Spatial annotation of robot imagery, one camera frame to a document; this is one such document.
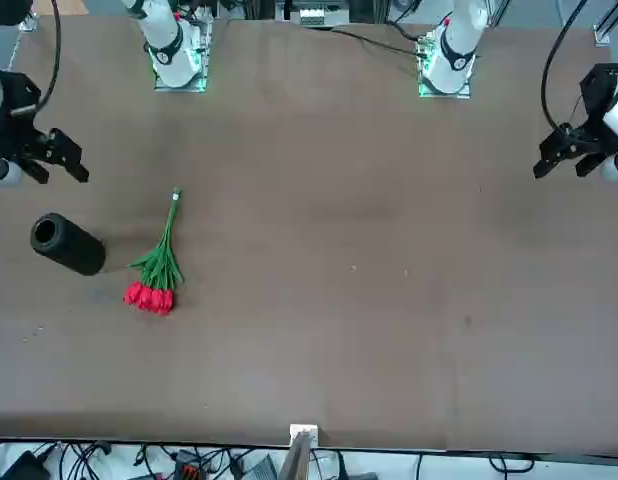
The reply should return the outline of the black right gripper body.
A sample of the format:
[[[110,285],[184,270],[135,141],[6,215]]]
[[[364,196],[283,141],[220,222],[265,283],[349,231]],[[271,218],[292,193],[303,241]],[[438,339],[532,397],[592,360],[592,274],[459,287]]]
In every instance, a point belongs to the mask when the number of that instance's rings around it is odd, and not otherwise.
[[[27,75],[0,70],[0,158],[40,158],[44,134],[34,126],[40,97],[40,89]]]

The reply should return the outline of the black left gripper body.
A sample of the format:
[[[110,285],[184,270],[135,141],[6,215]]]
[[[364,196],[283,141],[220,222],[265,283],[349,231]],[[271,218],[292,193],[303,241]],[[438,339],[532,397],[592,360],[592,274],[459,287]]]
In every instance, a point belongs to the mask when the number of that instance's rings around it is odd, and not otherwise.
[[[572,130],[572,134],[605,153],[618,150],[618,135],[603,121],[617,84],[618,63],[597,63],[580,82],[586,119]]]

